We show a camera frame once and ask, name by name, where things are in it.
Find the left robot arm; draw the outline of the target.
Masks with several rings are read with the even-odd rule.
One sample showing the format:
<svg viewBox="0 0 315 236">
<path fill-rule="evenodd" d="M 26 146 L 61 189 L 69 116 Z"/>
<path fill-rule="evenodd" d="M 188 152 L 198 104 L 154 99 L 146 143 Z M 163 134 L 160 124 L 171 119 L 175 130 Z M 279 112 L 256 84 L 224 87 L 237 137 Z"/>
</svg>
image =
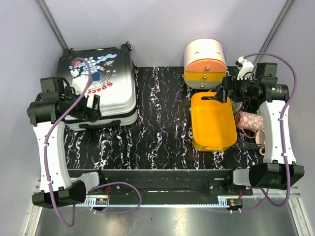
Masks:
<svg viewBox="0 0 315 236">
<path fill-rule="evenodd" d="M 106 190 L 106 182 L 97 172 L 83 174 L 72 180 L 65 161 L 64 112 L 83 121 L 97 121 L 101 117 L 100 97 L 92 99 L 79 95 L 69 82 L 62 77 L 49 77 L 40 80 L 39 93 L 27 109 L 30 124 L 36 135 L 40 156 L 39 192 L 32 196 L 32 203 L 38 207 L 54 208 L 81 204 L 91 190 L 100 195 Z"/>
</svg>

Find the black marble mat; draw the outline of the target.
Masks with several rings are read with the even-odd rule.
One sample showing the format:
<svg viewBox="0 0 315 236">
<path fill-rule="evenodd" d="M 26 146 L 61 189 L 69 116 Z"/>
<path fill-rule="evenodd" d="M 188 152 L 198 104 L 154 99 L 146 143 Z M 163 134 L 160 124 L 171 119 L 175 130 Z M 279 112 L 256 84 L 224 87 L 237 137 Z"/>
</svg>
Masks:
<svg viewBox="0 0 315 236">
<path fill-rule="evenodd" d="M 124 127 L 64 132 L 69 169 L 245 169 L 261 163 L 256 150 L 235 146 L 199 152 L 192 145 L 190 101 L 195 90 L 181 67 L 136 70 L 137 121 Z"/>
</svg>

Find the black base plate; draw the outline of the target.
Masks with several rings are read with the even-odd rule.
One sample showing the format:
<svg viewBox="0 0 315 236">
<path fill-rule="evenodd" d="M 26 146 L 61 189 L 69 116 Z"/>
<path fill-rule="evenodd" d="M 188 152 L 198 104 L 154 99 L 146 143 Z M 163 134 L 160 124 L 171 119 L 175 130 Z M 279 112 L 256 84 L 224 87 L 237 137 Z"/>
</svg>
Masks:
<svg viewBox="0 0 315 236">
<path fill-rule="evenodd" d="M 234 185 L 231 170 L 99 170 L 101 183 L 114 183 L 110 205 L 217 205 L 219 196 L 253 194 Z"/>
</svg>

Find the pink patterned mug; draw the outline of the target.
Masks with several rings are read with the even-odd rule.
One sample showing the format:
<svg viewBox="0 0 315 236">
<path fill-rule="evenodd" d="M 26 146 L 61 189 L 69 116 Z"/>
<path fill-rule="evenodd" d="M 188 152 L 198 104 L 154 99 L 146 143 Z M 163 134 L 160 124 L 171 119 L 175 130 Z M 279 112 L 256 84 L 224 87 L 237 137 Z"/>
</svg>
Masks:
<svg viewBox="0 0 315 236">
<path fill-rule="evenodd" d="M 248 112 L 238 112 L 235 115 L 236 127 L 250 139 L 256 137 L 257 132 L 264 126 L 263 117 L 258 114 Z"/>
</svg>

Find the white black space suitcase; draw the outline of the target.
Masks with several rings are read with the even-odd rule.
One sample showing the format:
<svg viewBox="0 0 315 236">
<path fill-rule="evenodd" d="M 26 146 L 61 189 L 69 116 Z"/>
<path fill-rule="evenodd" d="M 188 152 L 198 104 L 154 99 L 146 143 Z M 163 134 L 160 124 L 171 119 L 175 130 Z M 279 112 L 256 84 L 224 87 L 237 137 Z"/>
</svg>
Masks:
<svg viewBox="0 0 315 236">
<path fill-rule="evenodd" d="M 137 119 L 135 63 L 131 59 L 132 44 L 127 41 L 119 48 L 109 47 L 64 51 L 59 58 L 57 76 L 72 82 L 71 70 L 91 75 L 92 84 L 87 95 L 100 96 L 101 118 L 87 122 L 66 116 L 65 124 L 74 131 L 127 126 Z"/>
</svg>

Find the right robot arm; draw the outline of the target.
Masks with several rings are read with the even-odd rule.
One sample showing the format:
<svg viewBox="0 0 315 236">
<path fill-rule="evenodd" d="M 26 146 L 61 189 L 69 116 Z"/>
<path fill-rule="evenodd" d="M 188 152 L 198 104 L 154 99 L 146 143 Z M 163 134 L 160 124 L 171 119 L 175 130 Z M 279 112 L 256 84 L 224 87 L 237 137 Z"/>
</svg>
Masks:
<svg viewBox="0 0 315 236">
<path fill-rule="evenodd" d="M 242 186 L 286 190 L 305 174 L 305 168 L 297 165 L 290 142 L 288 127 L 289 90 L 278 84 L 277 64 L 259 63 L 240 59 L 237 76 L 224 77 L 214 99 L 226 103 L 228 99 L 243 102 L 257 101 L 265 130 L 265 155 L 262 164 L 249 169 L 234 170 L 232 178 L 223 183 L 224 191 L 234 195 Z"/>
</svg>

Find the white orange drawer cabinet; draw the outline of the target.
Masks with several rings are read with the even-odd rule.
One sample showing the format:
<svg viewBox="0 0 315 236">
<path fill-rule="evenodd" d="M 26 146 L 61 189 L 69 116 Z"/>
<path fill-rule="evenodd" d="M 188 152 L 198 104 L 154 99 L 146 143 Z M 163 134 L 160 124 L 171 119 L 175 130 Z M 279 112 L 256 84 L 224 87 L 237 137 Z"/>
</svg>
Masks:
<svg viewBox="0 0 315 236">
<path fill-rule="evenodd" d="M 192 89 L 212 89 L 222 83 L 227 66 L 221 44 L 197 39 L 184 52 L 184 81 Z"/>
</svg>

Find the plain pink mug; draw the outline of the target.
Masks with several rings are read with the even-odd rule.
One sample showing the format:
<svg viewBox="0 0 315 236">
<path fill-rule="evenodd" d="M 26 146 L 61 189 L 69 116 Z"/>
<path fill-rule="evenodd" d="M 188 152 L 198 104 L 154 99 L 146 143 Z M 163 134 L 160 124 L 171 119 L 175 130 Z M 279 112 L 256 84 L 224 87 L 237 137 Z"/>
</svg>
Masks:
<svg viewBox="0 0 315 236">
<path fill-rule="evenodd" d="M 255 142 L 259 147 L 259 153 L 261 155 L 265 155 L 265 131 L 264 129 L 260 129 L 257 131 Z"/>
</svg>

